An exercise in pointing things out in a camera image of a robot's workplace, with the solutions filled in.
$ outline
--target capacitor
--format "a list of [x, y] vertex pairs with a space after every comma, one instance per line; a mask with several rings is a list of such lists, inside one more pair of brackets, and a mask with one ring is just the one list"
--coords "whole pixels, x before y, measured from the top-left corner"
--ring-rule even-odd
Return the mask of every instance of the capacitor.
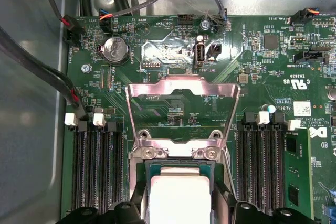
[[119, 66], [130, 58], [130, 47], [120, 37], [112, 37], [98, 47], [98, 52], [109, 64]]
[[331, 101], [335, 101], [336, 100], [336, 89], [330, 89], [328, 91], [328, 98], [331, 100]]
[[275, 106], [273, 105], [269, 105], [269, 104], [264, 104], [261, 107], [262, 111], [267, 111], [270, 114], [273, 114], [277, 109], [275, 108]]

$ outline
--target motherboard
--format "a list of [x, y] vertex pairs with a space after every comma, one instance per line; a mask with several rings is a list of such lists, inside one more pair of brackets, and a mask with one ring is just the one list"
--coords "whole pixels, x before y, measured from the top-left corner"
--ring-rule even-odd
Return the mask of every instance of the motherboard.
[[[110, 129], [65, 130], [62, 216], [81, 206], [105, 212], [130, 197], [127, 85], [196, 74], [240, 86], [226, 142], [238, 199], [267, 214], [290, 207], [329, 223], [336, 208], [335, 17], [295, 25], [288, 16], [204, 20], [191, 14], [121, 16], [104, 24], [77, 18], [85, 34], [69, 48], [68, 77], [89, 121], [102, 114]], [[220, 95], [185, 89], [136, 97], [131, 113], [137, 131], [186, 142], [222, 129], [232, 106]], [[260, 112], [271, 115], [270, 124], [260, 126]], [[298, 130], [289, 131], [291, 124]]]

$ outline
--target green circuit board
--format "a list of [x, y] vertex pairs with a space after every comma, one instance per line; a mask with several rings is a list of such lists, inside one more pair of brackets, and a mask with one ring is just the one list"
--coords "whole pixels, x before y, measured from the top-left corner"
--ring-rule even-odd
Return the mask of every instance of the green circuit board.
[[[291, 26], [286, 16], [231, 16], [223, 28], [224, 33], [217, 33], [213, 25], [209, 30], [202, 30], [199, 25], [202, 17], [195, 17], [186, 25], [179, 24], [177, 16], [123, 16], [112, 19], [113, 34], [102, 31], [97, 17], [77, 20], [86, 34], [81, 37], [80, 47], [69, 49], [68, 76], [87, 107], [103, 108], [106, 121], [119, 122], [123, 127], [120, 138], [122, 200], [130, 197], [127, 154], [133, 146], [125, 87], [129, 83], [156, 83], [167, 74], [198, 74], [210, 83], [240, 85], [239, 103], [228, 139], [234, 182], [237, 177], [235, 132], [244, 112], [258, 113], [264, 104], [274, 105], [285, 114], [286, 121], [300, 119], [301, 126], [309, 129], [307, 150], [311, 149], [311, 157], [308, 155], [305, 159], [311, 159], [311, 163], [308, 162], [304, 172], [296, 174], [301, 177], [294, 187], [309, 195], [307, 176], [312, 177], [313, 208], [309, 202], [300, 202], [300, 207], [309, 217], [328, 223], [323, 208], [331, 200], [321, 184], [326, 188], [336, 185], [336, 173], [332, 172], [336, 165], [333, 151], [336, 128], [332, 117], [336, 111], [327, 97], [328, 90], [336, 87], [334, 17], [318, 17], [308, 24]], [[206, 60], [201, 66], [193, 63], [193, 46], [198, 35], [204, 37], [206, 52], [213, 43], [222, 48], [216, 60]], [[97, 52], [98, 46], [112, 36], [123, 38], [130, 48], [130, 59], [121, 66], [109, 65]], [[329, 48], [328, 62], [293, 61], [294, 55], [312, 47]], [[84, 64], [90, 65], [90, 73], [81, 71]], [[230, 100], [215, 95], [197, 96], [190, 90], [132, 100], [137, 130], [148, 129], [153, 138], [175, 141], [208, 138], [212, 130], [223, 128], [231, 106]], [[71, 210], [74, 139], [73, 132], [66, 130], [62, 216]], [[285, 174], [294, 176], [295, 172], [289, 172], [289, 167], [285, 164]], [[285, 202], [286, 206], [292, 206], [288, 199]]]

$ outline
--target black memory slot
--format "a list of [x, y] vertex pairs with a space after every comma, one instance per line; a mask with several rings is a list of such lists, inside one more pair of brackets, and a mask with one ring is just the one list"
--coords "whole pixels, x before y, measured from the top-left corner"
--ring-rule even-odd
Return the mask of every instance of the black memory slot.
[[244, 201], [250, 201], [249, 196], [249, 173], [250, 173], [250, 146], [249, 146], [250, 130], [245, 130], [243, 133], [243, 155], [244, 155]]
[[123, 139], [121, 132], [113, 134], [113, 154], [112, 154], [112, 202], [122, 201], [123, 183]]
[[262, 212], [271, 214], [270, 193], [270, 132], [259, 126], [257, 145], [259, 155], [258, 164], [258, 206]]
[[237, 152], [237, 196], [238, 200], [244, 201], [244, 130], [238, 130]]
[[89, 207], [98, 207], [96, 204], [97, 198], [97, 171], [98, 171], [98, 141], [96, 139], [96, 132], [90, 132], [90, 150], [89, 153], [89, 164], [90, 176], [89, 176]]
[[77, 207], [77, 181], [78, 181], [78, 142], [79, 133], [73, 133], [74, 139], [74, 149], [73, 149], [73, 159], [72, 159], [72, 197], [71, 197], [71, 211], [74, 211]]
[[258, 145], [257, 132], [250, 131], [250, 202], [258, 204]]
[[272, 210], [284, 207], [283, 130], [281, 125], [271, 127], [271, 192]]
[[73, 174], [72, 174], [72, 210], [82, 207], [85, 203], [85, 141], [84, 132], [74, 133]]
[[264, 197], [265, 197], [265, 213], [268, 215], [272, 214], [272, 198], [271, 198], [271, 138], [270, 131], [264, 130], [264, 173], [265, 173], [265, 183], [264, 183]]
[[100, 162], [100, 183], [99, 183], [99, 206], [100, 214], [104, 214], [109, 207], [110, 190], [110, 133], [98, 133], [100, 142], [99, 162]]

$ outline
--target metal bracket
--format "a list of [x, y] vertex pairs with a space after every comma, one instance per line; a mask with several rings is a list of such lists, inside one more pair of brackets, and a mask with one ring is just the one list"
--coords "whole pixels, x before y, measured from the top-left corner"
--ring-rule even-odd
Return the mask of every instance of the metal bracket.
[[[225, 126], [221, 134], [215, 134], [209, 139], [190, 139], [186, 143], [175, 143], [171, 139], [166, 138], [150, 138], [141, 137], [139, 132], [135, 129], [133, 113], [131, 109], [131, 99], [139, 97], [140, 95], [169, 95], [176, 89], [188, 89], [194, 95], [221, 95], [223, 97], [235, 99], [234, 105], [226, 120]], [[134, 150], [136, 147], [153, 147], [154, 149], [161, 150], [167, 156], [174, 157], [193, 157], [197, 158], [200, 152], [209, 154], [208, 159], [215, 160], [213, 152], [208, 148], [221, 150], [225, 147], [229, 130], [235, 115], [238, 105], [240, 94], [240, 86], [235, 83], [213, 84], [207, 82], [203, 77], [197, 74], [171, 74], [162, 78], [159, 82], [154, 84], [149, 83], [133, 83], [126, 87], [127, 106], [131, 118], [132, 129], [134, 134]], [[157, 156], [147, 155], [145, 159], [157, 158]]]

